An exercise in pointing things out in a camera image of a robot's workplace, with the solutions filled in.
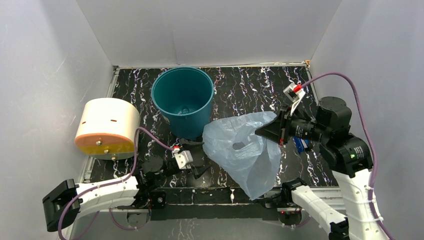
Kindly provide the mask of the blue stapler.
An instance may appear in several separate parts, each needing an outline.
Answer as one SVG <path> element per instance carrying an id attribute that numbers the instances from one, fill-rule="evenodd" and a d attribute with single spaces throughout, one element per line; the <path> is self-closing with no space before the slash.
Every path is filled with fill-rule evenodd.
<path id="1" fill-rule="evenodd" d="M 313 148 L 313 144 L 309 140 L 305 140 L 299 137 L 293 137 L 293 141 L 299 154 L 303 152 L 308 152 Z"/>

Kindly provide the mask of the light blue plastic bag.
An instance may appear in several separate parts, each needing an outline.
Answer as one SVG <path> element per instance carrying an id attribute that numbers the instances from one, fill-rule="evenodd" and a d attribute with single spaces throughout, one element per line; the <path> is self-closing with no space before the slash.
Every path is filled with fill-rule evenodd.
<path id="1" fill-rule="evenodd" d="M 214 120 L 204 126 L 203 151 L 255 200 L 270 191 L 280 169 L 281 148 L 255 133 L 276 118 L 272 111 Z"/>

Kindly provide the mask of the teal plastic trash bin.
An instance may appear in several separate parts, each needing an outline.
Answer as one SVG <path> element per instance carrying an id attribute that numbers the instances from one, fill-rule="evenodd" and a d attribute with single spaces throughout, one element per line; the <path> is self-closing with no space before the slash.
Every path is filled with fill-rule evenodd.
<path id="1" fill-rule="evenodd" d="M 196 140 L 211 121 L 215 86 L 199 68 L 165 71 L 154 81 L 150 95 L 171 133 L 180 139 Z"/>

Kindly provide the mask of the cream orange round container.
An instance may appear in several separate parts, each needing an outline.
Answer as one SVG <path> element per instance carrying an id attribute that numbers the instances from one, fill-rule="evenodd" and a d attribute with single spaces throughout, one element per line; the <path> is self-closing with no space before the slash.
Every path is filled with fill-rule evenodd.
<path id="1" fill-rule="evenodd" d="M 134 156 L 135 132 L 140 113 L 131 103 L 112 97 L 88 101 L 83 109 L 74 143 L 84 154 L 100 160 Z"/>

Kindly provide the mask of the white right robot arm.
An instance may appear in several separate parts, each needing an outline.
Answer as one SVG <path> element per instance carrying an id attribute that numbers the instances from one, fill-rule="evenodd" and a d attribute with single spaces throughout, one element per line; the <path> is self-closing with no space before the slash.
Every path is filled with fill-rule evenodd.
<path id="1" fill-rule="evenodd" d="M 370 184 L 372 153 L 367 143 L 350 132 L 351 109 L 338 97 L 323 97 L 315 117 L 286 107 L 256 135 L 284 145 L 292 137 L 316 142 L 340 188 L 342 214 L 317 196 L 300 178 L 284 182 L 278 201 L 300 207 L 317 221 L 331 240 L 387 240 Z"/>

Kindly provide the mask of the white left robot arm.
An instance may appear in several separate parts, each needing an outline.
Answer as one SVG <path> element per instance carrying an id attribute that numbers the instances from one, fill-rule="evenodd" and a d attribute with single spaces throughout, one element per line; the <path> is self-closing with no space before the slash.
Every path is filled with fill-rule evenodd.
<path id="1" fill-rule="evenodd" d="M 204 142 L 180 139 L 173 148 L 173 158 L 164 160 L 155 156 L 137 163 L 131 174 L 92 183 L 76 183 L 73 179 L 62 181 L 43 199 L 43 210 L 48 232 L 57 232 L 58 226 L 66 228 L 80 217 L 116 207 L 132 206 L 163 209 L 166 194 L 158 192 L 162 181 L 183 171 L 191 171 L 198 179 L 211 165 L 195 163 L 191 150 L 199 150 Z"/>

